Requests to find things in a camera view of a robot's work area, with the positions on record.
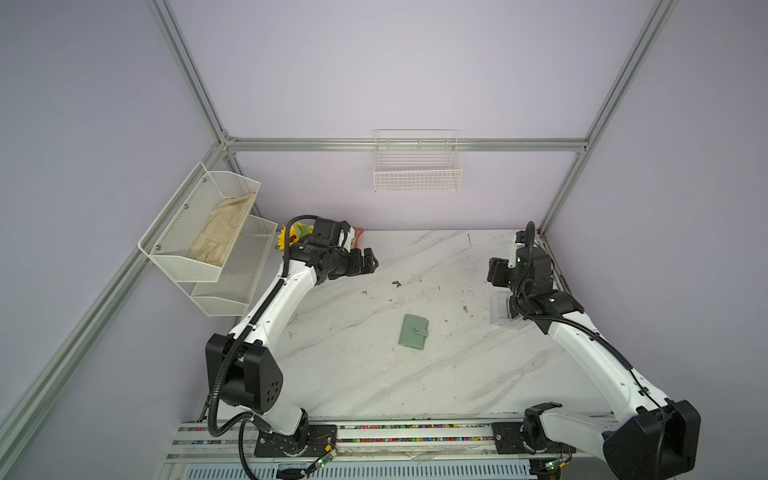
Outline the green card holder wallet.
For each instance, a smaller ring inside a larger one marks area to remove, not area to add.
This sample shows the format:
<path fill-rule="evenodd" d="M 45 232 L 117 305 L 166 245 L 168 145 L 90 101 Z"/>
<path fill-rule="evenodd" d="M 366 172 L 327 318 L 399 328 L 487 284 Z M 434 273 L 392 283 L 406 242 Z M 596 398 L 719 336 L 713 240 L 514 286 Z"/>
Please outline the green card holder wallet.
<path fill-rule="evenodd" d="M 429 334 L 429 320 L 406 314 L 403 319 L 398 344 L 415 350 L 423 350 Z"/>

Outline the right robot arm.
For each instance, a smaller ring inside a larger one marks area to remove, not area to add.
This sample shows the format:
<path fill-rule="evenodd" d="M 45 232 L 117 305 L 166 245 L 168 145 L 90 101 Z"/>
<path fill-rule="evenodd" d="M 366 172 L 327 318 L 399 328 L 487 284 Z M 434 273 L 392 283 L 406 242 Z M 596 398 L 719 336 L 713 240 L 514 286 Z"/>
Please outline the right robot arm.
<path fill-rule="evenodd" d="M 493 257 L 487 280 L 506 288 L 515 317 L 535 324 L 569 354 L 607 402 L 602 420 L 544 402 L 524 412 L 521 443 L 530 453 L 568 445 L 602 460 L 619 479 L 671 479 L 694 469 L 701 416 L 674 401 L 614 347 L 584 307 L 556 287 L 553 261 L 534 244 L 510 259 Z"/>

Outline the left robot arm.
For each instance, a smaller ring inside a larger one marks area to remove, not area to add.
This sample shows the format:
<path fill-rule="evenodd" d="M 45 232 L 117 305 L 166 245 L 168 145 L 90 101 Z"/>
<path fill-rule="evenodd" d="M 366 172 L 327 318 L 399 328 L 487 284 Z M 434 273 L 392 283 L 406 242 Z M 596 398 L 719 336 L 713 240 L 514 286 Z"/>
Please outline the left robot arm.
<path fill-rule="evenodd" d="M 207 429 L 212 437 L 242 421 L 252 421 L 269 434 L 301 434 L 306 412 L 282 397 L 277 343 L 313 288 L 375 272 L 378 260 L 370 248 L 357 246 L 359 237 L 360 230 L 346 221 L 316 215 L 289 220 L 282 263 L 266 293 L 228 334 L 215 334 L 206 344 Z"/>

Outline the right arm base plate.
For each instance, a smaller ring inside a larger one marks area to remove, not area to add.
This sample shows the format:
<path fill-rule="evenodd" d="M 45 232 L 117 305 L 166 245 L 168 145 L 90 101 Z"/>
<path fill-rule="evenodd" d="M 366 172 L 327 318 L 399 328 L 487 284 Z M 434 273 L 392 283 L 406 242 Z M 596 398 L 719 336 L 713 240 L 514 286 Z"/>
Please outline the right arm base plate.
<path fill-rule="evenodd" d="M 577 450 L 562 443 L 548 443 L 545 447 L 531 447 L 524 439 L 523 422 L 506 421 L 491 424 L 492 438 L 499 455 L 573 454 Z"/>

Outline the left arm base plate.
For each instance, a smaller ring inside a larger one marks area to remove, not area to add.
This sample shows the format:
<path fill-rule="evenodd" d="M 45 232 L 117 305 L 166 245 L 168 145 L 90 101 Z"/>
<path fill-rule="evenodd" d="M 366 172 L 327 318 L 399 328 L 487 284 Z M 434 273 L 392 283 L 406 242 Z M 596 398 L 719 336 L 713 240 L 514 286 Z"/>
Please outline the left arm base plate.
<path fill-rule="evenodd" d="M 309 424 L 292 436 L 260 433 L 253 453 L 257 458 L 319 457 L 337 441 L 336 425 Z"/>

